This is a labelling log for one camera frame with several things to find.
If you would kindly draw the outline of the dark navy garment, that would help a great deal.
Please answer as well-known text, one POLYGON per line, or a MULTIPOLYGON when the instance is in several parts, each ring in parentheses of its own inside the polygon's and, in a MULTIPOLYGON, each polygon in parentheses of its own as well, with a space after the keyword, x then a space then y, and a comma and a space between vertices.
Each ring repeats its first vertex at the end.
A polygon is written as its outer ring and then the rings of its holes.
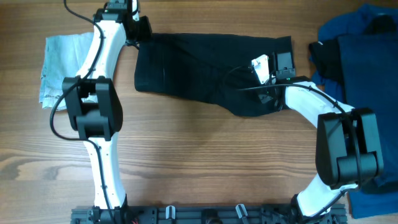
POLYGON ((346 102, 376 115, 383 173, 367 193, 397 191, 397 35, 344 35, 338 38, 346 102))

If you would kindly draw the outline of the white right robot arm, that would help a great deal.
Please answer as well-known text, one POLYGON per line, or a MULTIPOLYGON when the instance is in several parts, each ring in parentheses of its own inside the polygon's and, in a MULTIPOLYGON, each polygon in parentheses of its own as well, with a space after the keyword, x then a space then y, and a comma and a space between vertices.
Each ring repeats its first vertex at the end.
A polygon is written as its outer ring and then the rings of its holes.
POLYGON ((312 82, 265 85, 266 92, 317 129, 317 174, 294 198, 303 219, 329 212, 345 193, 359 190, 384 170, 376 115, 319 90, 312 82))

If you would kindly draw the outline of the black garment with white lettering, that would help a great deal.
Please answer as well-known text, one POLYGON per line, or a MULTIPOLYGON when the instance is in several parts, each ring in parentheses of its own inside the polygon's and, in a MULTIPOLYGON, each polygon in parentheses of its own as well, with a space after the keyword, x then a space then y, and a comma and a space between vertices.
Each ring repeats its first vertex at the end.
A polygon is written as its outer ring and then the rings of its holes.
POLYGON ((313 42, 308 46, 321 77, 344 85, 340 46, 336 39, 313 42))

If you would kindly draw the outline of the light blue denim shorts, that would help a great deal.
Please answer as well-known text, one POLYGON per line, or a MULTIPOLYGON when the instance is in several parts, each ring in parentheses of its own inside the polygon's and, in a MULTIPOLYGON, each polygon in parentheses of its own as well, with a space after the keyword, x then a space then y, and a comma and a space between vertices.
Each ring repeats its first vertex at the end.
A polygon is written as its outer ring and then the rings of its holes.
POLYGON ((74 77, 83 65, 93 33, 56 35, 45 39, 44 64, 40 77, 39 102, 51 109, 62 95, 62 82, 74 77))

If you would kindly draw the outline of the black shorts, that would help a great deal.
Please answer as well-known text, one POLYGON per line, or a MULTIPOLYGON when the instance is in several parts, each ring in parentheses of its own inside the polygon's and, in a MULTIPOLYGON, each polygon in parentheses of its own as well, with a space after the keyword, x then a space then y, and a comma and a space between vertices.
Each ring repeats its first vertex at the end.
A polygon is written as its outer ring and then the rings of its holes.
POLYGON ((262 116, 279 109, 274 100, 261 103, 251 61, 292 51, 289 36, 154 34, 140 44, 134 85, 141 92, 219 105, 236 116, 262 116))

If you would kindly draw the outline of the blue polo shirt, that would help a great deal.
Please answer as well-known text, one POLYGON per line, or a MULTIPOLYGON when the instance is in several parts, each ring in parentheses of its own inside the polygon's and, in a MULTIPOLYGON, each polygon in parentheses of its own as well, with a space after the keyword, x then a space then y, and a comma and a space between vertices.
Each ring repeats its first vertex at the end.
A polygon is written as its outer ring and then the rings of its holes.
POLYGON ((397 9, 364 4, 321 26, 308 48, 317 85, 376 115, 384 170, 350 193, 353 217, 397 212, 397 9))

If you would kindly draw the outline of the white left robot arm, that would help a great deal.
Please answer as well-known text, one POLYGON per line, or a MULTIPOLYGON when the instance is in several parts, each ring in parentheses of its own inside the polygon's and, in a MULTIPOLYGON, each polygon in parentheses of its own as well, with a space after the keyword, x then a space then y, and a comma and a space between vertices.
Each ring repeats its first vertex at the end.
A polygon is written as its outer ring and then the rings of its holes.
POLYGON ((126 201, 117 152, 123 109, 113 75, 121 49, 131 40, 141 42, 152 35, 148 17, 132 24, 126 27, 116 20, 100 20, 81 68, 62 83, 71 126, 90 157, 94 206, 100 209, 121 208, 126 201))

